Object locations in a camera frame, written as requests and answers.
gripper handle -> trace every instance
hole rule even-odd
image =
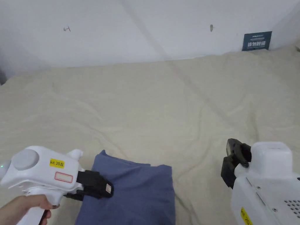
[[[44,211],[45,210],[40,207],[30,208],[17,225],[39,225]]]
[[[59,202],[63,196],[63,193],[57,190],[42,187],[31,188],[30,191],[26,194],[26,196],[36,194],[46,195],[48,201],[55,206],[59,205]],[[25,216],[23,216],[23,218],[18,222],[17,225],[39,225],[41,219],[43,218],[44,212],[45,210],[40,207],[30,208],[25,214]]]

beige bedsheet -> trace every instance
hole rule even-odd
[[[86,169],[102,149],[170,165],[177,224],[235,224],[220,177],[227,139],[283,141],[299,173],[299,76],[300,52],[290,46],[13,77],[0,87],[0,157],[42,145],[82,149]],[[0,191],[1,205],[15,194]],[[74,224],[79,209],[64,199],[50,223]]]

yellow label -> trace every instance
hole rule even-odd
[[[251,222],[248,214],[246,213],[246,211],[243,207],[241,209],[241,216],[242,216],[242,218],[243,218],[246,225],[253,225],[253,223]]]
[[[50,166],[63,169],[65,167],[65,162],[57,159],[50,159]]]

wall mark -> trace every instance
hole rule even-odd
[[[68,28],[64,28],[64,31],[67,31],[67,30],[69,30],[70,32],[71,32],[71,30],[70,30],[70,27],[68,26]]]

folded blue fabric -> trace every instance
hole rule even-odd
[[[175,225],[172,168],[111,157],[103,150],[92,170],[114,185],[111,198],[85,196],[76,225]]]

